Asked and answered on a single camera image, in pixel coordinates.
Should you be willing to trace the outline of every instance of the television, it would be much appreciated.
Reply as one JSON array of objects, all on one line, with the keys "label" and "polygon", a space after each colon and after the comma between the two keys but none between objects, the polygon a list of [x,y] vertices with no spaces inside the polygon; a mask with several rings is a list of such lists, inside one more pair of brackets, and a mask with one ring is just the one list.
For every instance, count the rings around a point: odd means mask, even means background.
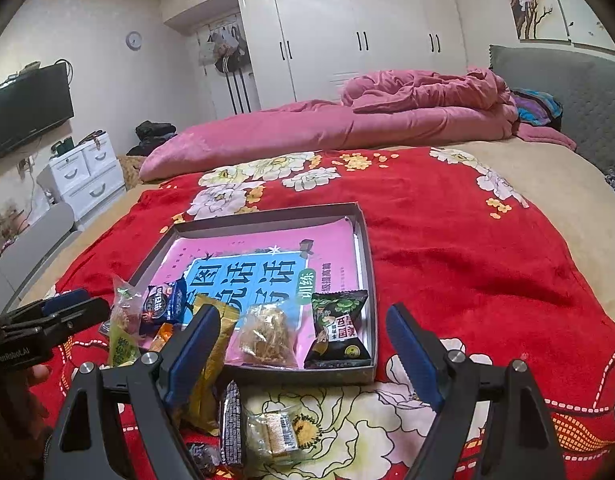
[{"label": "television", "polygon": [[0,85],[0,158],[74,117],[63,62]]}]

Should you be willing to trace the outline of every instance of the flower center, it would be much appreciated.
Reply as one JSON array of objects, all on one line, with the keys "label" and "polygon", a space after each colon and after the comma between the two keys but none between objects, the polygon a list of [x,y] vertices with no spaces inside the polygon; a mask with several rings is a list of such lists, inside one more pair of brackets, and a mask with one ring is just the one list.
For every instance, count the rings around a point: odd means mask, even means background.
[{"label": "flower center", "polygon": [[316,443],[321,438],[321,428],[319,428],[318,422],[309,415],[301,413],[292,422],[292,428],[294,428],[297,434],[297,442],[300,449],[308,449],[316,446]]}]

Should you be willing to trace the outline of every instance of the floral blanket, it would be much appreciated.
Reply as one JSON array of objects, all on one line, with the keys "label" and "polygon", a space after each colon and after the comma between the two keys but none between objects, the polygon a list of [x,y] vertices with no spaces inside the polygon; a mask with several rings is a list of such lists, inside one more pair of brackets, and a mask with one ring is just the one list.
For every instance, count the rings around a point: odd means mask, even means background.
[{"label": "floral blanket", "polygon": [[[250,476],[396,480],[405,474],[434,413],[417,398],[382,322],[387,308],[403,301],[448,349],[482,363],[528,362],[569,478],[590,478],[615,442],[615,325],[556,229],[469,153],[305,152],[179,176],[143,193],[73,262],[56,290],[83,286],[111,301],[112,275],[128,279],[173,223],[334,202],[358,202],[366,217],[379,316],[376,382],[244,388],[252,412],[301,407],[294,426],[308,457],[286,468],[252,461]],[[50,381],[35,388],[51,422],[75,367],[106,359],[107,341],[96,328],[55,350]],[[477,406],[457,478],[475,465],[487,409]],[[120,411],[137,475],[152,478],[132,409]],[[188,431],[184,437],[209,439]]]}]

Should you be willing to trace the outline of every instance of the drawer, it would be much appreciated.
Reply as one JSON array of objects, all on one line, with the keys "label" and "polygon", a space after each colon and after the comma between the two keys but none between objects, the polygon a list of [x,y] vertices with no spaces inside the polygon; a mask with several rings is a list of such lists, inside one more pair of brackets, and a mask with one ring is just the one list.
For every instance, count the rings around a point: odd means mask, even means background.
[{"label": "drawer", "polygon": [[59,194],[64,194],[90,178],[83,153],[75,152],[58,162],[52,167],[52,176]]},{"label": "drawer", "polygon": [[62,198],[70,204],[78,220],[120,187],[123,187],[123,171],[117,162],[84,186],[70,190]]},{"label": "drawer", "polygon": [[96,147],[95,143],[88,143],[88,146],[82,150],[88,170],[92,175],[109,166],[116,159],[112,143],[107,136],[99,137],[99,144],[100,148]]}]

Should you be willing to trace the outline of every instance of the drawer handle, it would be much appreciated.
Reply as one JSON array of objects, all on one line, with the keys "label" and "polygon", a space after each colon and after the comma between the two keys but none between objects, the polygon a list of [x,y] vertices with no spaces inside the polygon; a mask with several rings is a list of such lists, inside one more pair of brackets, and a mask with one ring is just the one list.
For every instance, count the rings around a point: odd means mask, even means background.
[{"label": "drawer handle", "polygon": [[90,195],[94,198],[101,196],[105,192],[105,183],[101,186],[101,191],[90,191]]}]

